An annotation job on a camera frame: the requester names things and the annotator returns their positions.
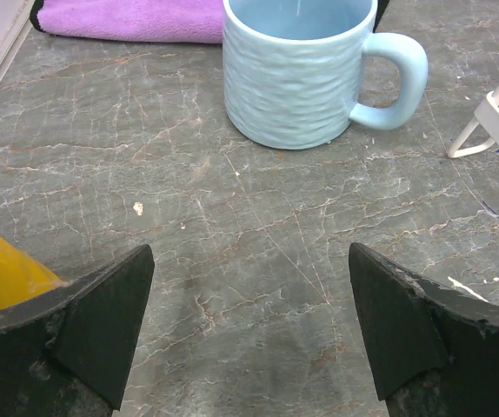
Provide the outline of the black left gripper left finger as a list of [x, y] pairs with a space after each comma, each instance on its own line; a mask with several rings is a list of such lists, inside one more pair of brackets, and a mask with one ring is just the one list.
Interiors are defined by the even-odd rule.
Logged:
[[120, 408], [154, 274], [144, 244], [0, 310], [0, 416], [110, 416]]

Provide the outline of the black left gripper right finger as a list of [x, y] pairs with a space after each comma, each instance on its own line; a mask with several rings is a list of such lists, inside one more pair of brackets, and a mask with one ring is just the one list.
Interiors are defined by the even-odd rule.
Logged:
[[499, 306], [349, 247], [357, 317], [392, 416], [499, 416]]

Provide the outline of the light blue textured mug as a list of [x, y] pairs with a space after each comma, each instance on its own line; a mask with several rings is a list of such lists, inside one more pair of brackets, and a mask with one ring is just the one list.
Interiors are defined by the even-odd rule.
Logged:
[[[223, 93], [229, 119], [274, 149], [309, 149], [352, 123], [395, 129], [415, 113], [429, 66], [416, 40], [374, 30], [375, 1], [226, 1]], [[400, 93], [388, 108], [360, 104], [364, 62], [391, 61]]]

